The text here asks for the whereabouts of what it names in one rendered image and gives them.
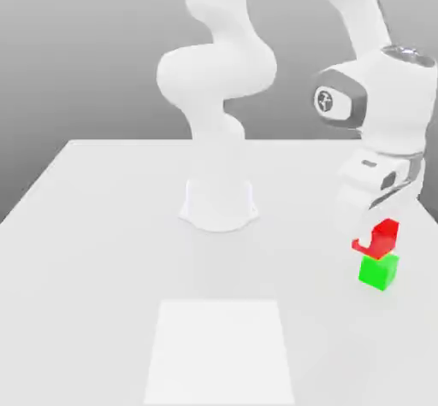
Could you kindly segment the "small red cube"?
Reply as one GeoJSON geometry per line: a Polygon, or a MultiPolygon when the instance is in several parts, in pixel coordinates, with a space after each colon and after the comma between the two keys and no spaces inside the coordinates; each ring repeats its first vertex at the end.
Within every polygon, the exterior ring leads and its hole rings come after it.
{"type": "Polygon", "coordinates": [[[385,219],[374,226],[368,244],[356,238],[352,241],[352,248],[375,260],[380,260],[395,248],[399,225],[395,220],[385,219]]]}

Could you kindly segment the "small green cube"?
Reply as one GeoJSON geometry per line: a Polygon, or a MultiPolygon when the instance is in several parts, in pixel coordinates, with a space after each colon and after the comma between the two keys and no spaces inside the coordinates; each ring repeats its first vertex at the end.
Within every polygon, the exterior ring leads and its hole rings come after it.
{"type": "Polygon", "coordinates": [[[388,253],[380,259],[364,255],[358,279],[380,291],[385,291],[396,276],[399,259],[400,257],[394,253],[388,253]]]}

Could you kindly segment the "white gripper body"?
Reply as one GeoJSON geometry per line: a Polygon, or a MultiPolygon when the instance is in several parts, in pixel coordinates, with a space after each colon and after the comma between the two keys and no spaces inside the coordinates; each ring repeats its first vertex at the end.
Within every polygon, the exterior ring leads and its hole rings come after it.
{"type": "Polygon", "coordinates": [[[422,181],[417,179],[373,200],[364,211],[360,225],[371,227],[387,218],[394,221],[398,220],[404,210],[417,201],[421,190],[422,181]]]}

